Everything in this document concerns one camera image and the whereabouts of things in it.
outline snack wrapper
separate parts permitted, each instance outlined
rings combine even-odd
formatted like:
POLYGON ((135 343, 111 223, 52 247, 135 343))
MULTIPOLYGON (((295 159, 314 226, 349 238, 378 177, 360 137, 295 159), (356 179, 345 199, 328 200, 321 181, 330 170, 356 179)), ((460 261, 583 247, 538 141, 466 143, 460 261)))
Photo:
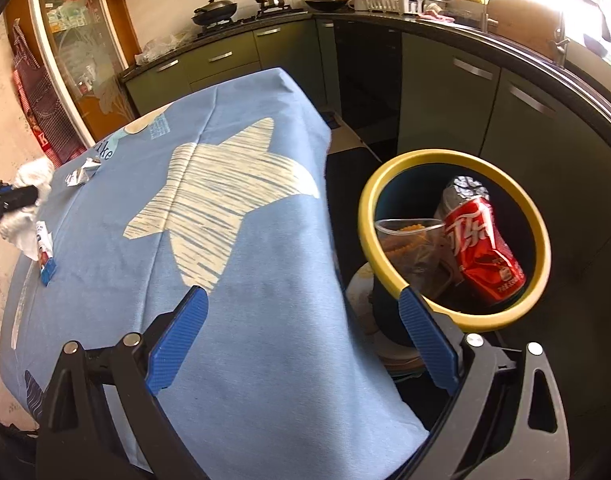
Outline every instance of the snack wrapper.
POLYGON ((492 306, 516 294, 525 274, 494 223, 488 190, 474 178, 457 176, 445 188, 437 215, 459 270, 492 306))
POLYGON ((37 249, 41 283, 47 286, 57 270, 57 263, 52 252, 52 234, 48 232, 45 222, 37 222, 37 249))
POLYGON ((86 158, 84 164, 66 177, 66 186, 82 186, 88 182, 102 164, 98 156, 86 158))

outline white dish rack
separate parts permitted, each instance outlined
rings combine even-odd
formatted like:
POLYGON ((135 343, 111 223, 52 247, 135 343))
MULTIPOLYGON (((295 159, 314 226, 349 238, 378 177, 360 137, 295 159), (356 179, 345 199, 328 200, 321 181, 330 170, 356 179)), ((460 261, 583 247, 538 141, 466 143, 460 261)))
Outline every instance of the white dish rack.
POLYGON ((441 9, 444 9, 445 2, 443 0, 362 0, 364 5, 355 2, 354 6, 357 10, 369 10, 374 12, 378 10, 380 12, 396 12, 397 14, 421 14, 423 7, 434 2, 438 4, 441 9))

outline silver handle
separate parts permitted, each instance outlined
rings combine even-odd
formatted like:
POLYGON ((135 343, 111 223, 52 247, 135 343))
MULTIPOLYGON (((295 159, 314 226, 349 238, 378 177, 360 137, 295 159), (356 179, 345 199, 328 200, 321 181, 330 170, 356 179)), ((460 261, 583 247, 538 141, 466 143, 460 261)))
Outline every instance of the silver handle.
POLYGON ((529 107, 534 108, 537 112, 540 112, 540 113, 542 113, 544 115, 547 115, 549 117, 554 115, 554 110, 552 110, 551 108, 548 108, 543 103, 540 103, 534 97, 532 97, 531 95, 526 94, 524 91, 522 91, 521 89, 517 88, 516 86, 510 85, 509 86, 509 92, 512 95, 514 95, 514 97, 516 97, 518 99, 521 99, 529 107))
POLYGON ((465 70, 466 72, 470 72, 471 74, 483 77, 484 79, 489 79, 491 81, 494 77, 492 72, 488 72, 487 70, 471 65, 470 63, 466 63, 465 61, 461 61, 456 57, 452 61, 454 62, 455 66, 458 66, 459 68, 462 68, 463 70, 465 70))
POLYGON ((174 61, 170 61, 169 63, 166 63, 163 66, 160 66, 159 68, 156 69, 157 72, 162 72, 163 70, 165 70, 166 68, 170 68, 171 66, 176 65, 177 63, 179 63, 178 59, 175 59, 174 61))
POLYGON ((225 59, 226 57, 230 57, 230 56, 232 56, 232 52, 227 52, 225 54, 221 54, 221 56, 211 57, 210 59, 208 59, 208 63, 219 61, 219 59, 225 59))
POLYGON ((275 32, 280 32, 281 27, 271 28, 270 30, 264 30, 263 32, 257 32, 257 36, 268 36, 268 34, 274 34, 275 32))

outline metal screw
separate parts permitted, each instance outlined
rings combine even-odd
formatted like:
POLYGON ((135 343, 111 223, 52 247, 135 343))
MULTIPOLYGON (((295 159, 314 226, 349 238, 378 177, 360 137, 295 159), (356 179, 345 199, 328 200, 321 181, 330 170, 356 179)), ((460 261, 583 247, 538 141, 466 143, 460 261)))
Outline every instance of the metal screw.
POLYGON ((77 345, 76 341, 68 341, 64 345, 64 353, 73 354, 74 352, 76 352, 77 348, 79 348, 79 345, 77 345))
POLYGON ((465 340, 470 346, 483 346, 483 337, 478 334, 468 334, 465 340))
POLYGON ((123 344, 125 346, 137 346, 141 342, 141 335, 136 332, 130 332, 123 336, 123 344))
POLYGON ((541 355, 543 353, 543 347, 539 343, 535 343, 535 342, 528 343, 527 350, 532 355, 541 355))

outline wooden cutting board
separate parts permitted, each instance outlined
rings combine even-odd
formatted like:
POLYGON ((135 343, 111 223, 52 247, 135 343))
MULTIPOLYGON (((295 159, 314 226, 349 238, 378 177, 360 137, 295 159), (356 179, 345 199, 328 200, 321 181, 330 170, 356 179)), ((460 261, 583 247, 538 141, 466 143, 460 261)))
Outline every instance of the wooden cutting board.
POLYGON ((559 27, 559 12, 531 0, 490 0, 488 15, 497 27, 488 31, 536 50, 554 59, 554 31, 559 27))

